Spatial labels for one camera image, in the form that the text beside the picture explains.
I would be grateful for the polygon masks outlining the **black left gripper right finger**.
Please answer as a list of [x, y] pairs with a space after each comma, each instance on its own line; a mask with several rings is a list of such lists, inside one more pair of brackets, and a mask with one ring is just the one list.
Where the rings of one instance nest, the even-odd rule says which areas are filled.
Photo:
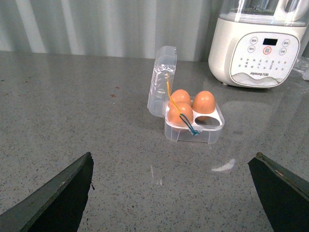
[[273, 231], [307, 232], [309, 182], [261, 152], [258, 152], [248, 165]]

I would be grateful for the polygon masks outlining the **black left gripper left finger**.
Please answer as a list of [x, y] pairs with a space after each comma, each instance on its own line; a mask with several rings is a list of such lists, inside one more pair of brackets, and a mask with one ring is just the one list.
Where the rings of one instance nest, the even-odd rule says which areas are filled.
[[90, 152], [0, 216], [2, 232], [76, 232], [88, 200]]

